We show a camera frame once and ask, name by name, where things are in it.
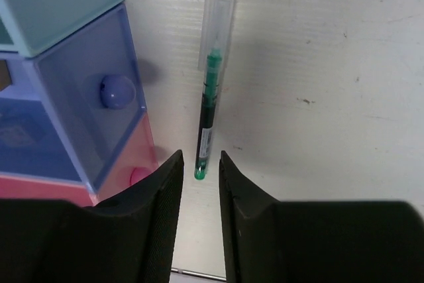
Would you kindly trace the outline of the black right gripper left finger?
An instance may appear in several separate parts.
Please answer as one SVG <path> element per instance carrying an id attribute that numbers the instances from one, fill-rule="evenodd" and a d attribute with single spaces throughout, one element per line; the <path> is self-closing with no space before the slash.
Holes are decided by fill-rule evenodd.
<path id="1" fill-rule="evenodd" d="M 93 207 L 64 200 L 1 201 L 2 282 L 167 282 L 184 158 Z"/>

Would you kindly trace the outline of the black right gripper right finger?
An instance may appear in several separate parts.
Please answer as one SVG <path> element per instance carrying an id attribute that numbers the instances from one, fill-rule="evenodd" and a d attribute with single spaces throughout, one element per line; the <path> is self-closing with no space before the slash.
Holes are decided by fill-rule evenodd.
<path id="1" fill-rule="evenodd" d="M 219 198 L 228 282 L 422 282 L 423 218 L 404 201 L 280 201 L 226 152 Z"/>

